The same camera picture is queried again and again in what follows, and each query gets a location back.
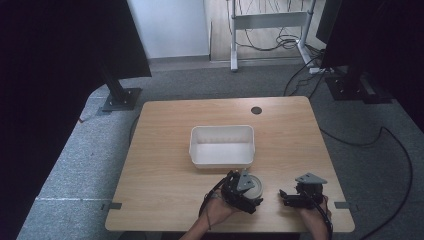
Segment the wooden table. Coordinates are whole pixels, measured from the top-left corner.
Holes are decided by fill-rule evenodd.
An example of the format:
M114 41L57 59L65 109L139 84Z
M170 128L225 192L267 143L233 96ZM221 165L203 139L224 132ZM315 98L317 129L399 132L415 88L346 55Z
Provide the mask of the wooden table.
M262 113L255 115L253 107ZM137 124L110 209L111 231L186 231L197 219L204 195L229 171L200 170L189 155L195 126L250 125L255 158L248 171L264 186L257 211L236 213L214 227L217 232L303 232L297 213L283 205L278 190L296 194L295 178L311 172L328 181L334 232L351 232L348 209L334 202L345 198L309 100L271 97L148 102Z

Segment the gray carpet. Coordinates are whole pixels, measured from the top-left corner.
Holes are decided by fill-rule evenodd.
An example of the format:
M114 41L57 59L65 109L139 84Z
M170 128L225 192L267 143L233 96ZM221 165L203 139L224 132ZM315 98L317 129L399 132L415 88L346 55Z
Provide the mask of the gray carpet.
M154 70L152 78L121 81L124 87L141 87L143 92L134 111L110 115L97 115L109 93L107 87L99 88L87 100L81 113L84 122L76 123L18 239L118 239L122 233L107 231L104 223L127 155L131 126L145 102L282 96L290 77L301 67L241 66L238 73L228 67ZM308 77L303 71L287 93L294 90L298 80ZM299 87L295 95L309 96L318 79ZM371 142L384 126L403 144L413 164L411 192L394 220L369 239L424 239L420 221L424 217L424 135L403 108L396 101L380 105L336 102L324 81L311 104L319 126L338 138ZM323 138L356 224L354 232L336 233L334 239L359 239L401 204L410 176L407 157L387 131L367 147L343 144L326 134ZM161 233L148 232L145 237L160 239ZM302 234L301 238L310 236Z

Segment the metal rack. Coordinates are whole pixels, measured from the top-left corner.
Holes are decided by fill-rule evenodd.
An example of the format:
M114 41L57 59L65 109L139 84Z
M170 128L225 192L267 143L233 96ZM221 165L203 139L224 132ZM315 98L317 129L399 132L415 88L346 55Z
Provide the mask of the metal rack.
M311 0L309 9L306 12L287 12L259 15L236 15L236 0L232 0L231 15L231 71L237 72L237 44L236 30L259 29L259 28L276 28L276 27L302 27L302 36L300 37L297 48L307 67L313 67L311 57L306 51L305 42L308 36L309 27L311 25L312 16L314 14L316 0Z

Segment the white bin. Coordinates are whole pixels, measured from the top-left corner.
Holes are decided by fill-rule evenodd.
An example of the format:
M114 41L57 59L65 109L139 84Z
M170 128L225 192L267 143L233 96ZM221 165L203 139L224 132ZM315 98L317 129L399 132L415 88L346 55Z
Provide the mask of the white bin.
M191 160L197 168L248 168L255 155L251 126L198 126L192 129Z

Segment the white wall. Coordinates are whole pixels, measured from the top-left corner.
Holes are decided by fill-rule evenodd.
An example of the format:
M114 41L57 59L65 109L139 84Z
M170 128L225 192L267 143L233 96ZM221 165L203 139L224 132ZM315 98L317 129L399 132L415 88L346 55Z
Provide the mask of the white wall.
M202 0L127 0L147 58L209 54Z

